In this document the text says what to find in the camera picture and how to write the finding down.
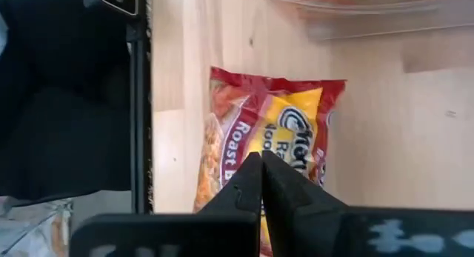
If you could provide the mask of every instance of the black cloth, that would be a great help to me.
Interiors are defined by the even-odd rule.
[[[0,0],[0,196],[130,189],[125,23],[82,0]]]

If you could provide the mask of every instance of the wooden surface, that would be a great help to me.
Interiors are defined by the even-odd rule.
[[[474,208],[474,30],[316,43],[265,0],[153,0],[153,30],[156,212],[191,211],[210,65],[348,80],[327,160],[343,201]]]

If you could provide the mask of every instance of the red and yellow packaging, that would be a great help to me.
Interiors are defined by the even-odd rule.
[[[212,68],[194,203],[197,212],[251,152],[272,150],[316,184],[323,183],[327,120],[345,81],[288,81]],[[271,256],[262,213],[261,254]]]

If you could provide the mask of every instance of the plastic container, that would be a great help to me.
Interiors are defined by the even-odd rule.
[[[474,0],[273,0],[311,37],[337,39],[474,24]]]

